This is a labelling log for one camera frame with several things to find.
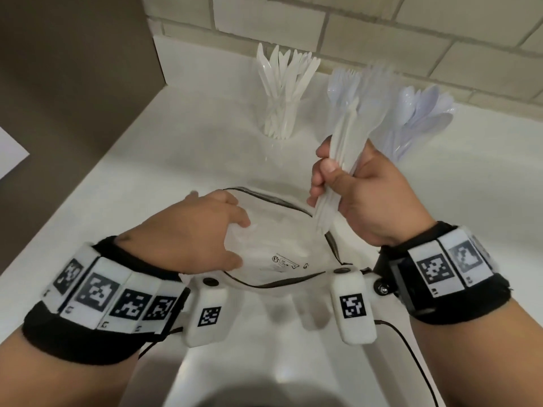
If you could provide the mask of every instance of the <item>person's left hand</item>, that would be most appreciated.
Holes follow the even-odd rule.
[[[248,227],[247,212],[225,190],[203,197],[191,192],[183,201],[119,235],[115,243],[148,264],[185,274],[233,270],[240,256],[224,248],[228,224]]]

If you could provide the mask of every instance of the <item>hand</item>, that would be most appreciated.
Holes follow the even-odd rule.
[[[330,137],[317,149],[322,159],[313,166],[311,197],[315,207],[324,184],[341,197],[339,212],[353,231],[373,246],[394,246],[431,228],[436,221],[426,211],[403,174],[368,140],[354,176],[327,158]]]
[[[237,199],[225,190],[203,197],[193,191],[183,201],[121,234],[115,243],[165,270],[185,274],[233,270],[243,261],[224,248],[228,224],[251,224],[247,212],[237,204]]]

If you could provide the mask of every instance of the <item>qr code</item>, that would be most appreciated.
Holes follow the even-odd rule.
[[[149,301],[151,301],[151,297],[153,296],[150,294],[125,289],[109,315],[120,319],[138,320]]]
[[[454,272],[445,260],[443,254],[432,256],[417,262],[428,284],[437,283],[454,277]]]
[[[72,258],[68,265],[64,267],[64,270],[53,281],[53,286],[55,286],[60,294],[64,295],[82,271],[83,265],[75,258]]]
[[[198,327],[201,326],[211,326],[217,324],[219,319],[219,313],[221,312],[221,307],[209,307],[202,310],[200,315],[200,321],[198,322]]]
[[[349,296],[341,296],[339,298],[341,302],[341,309],[344,319],[351,319],[353,317],[362,317],[366,315],[366,308],[364,307],[364,300],[362,294],[351,294]]]
[[[119,283],[93,273],[83,284],[76,301],[94,310],[104,311],[118,289]]]
[[[452,247],[449,253],[462,273],[483,264],[479,253],[469,240]]]
[[[172,309],[174,301],[177,297],[156,296],[153,300],[153,304],[149,307],[146,314],[143,316],[144,320],[164,320]]]

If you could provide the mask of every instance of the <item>fingernail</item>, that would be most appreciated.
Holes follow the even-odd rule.
[[[338,164],[331,158],[325,158],[320,164],[320,169],[322,172],[332,172],[336,170]]]

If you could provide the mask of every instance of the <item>wristband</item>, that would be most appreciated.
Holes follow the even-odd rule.
[[[108,365],[168,335],[188,297],[177,273],[116,246],[115,236],[84,245],[25,317],[23,335],[74,363]]]
[[[440,222],[399,246],[383,247],[378,264],[408,312],[428,324],[474,320],[511,298],[508,281],[466,228]]]

